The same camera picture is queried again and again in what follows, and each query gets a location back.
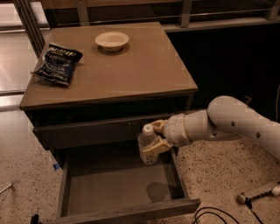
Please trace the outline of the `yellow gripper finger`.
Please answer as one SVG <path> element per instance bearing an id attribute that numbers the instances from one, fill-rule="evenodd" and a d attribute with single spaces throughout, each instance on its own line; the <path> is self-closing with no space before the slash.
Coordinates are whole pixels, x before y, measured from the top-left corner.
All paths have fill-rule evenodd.
<path id="1" fill-rule="evenodd" d="M 168 151 L 172 146 L 168 143 L 166 139 L 163 139 L 161 136 L 157 138 L 157 141 L 151 146 L 147 146 L 143 153 L 147 155 L 156 155 Z"/>
<path id="2" fill-rule="evenodd" d="M 156 120 L 155 122 L 151 123 L 152 128 L 155 132 L 163 134 L 164 133 L 164 126 L 167 123 L 166 120 Z"/>

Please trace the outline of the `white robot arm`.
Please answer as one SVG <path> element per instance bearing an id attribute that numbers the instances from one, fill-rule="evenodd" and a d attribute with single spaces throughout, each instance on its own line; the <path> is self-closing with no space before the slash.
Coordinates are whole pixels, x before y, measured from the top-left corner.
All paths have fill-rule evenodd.
<path id="1" fill-rule="evenodd" d="M 160 153 L 172 147 L 184 147 L 199 140 L 226 141 L 237 137 L 254 140 L 280 159 L 280 123 L 226 95 L 214 98 L 206 109 L 144 125 L 137 141 L 140 158 L 152 165 Z"/>

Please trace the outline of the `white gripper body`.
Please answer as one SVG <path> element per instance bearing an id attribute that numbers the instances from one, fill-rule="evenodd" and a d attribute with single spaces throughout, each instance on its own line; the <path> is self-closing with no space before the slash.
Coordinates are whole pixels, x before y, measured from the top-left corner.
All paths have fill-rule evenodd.
<path id="1" fill-rule="evenodd" d="M 186 132 L 185 115 L 173 115 L 164 125 L 163 135 L 171 146 L 177 148 L 191 144 Z"/>

